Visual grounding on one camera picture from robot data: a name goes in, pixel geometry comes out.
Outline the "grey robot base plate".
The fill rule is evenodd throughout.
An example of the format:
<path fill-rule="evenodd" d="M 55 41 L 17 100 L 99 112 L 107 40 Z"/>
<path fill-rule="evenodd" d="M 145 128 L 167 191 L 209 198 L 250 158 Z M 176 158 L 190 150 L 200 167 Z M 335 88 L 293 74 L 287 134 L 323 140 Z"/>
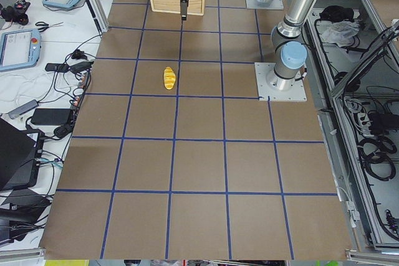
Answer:
<path fill-rule="evenodd" d="M 302 76 L 298 70 L 292 79 L 281 79 L 274 72 L 275 63 L 256 62 L 254 64 L 257 93 L 260 101 L 306 102 Z"/>

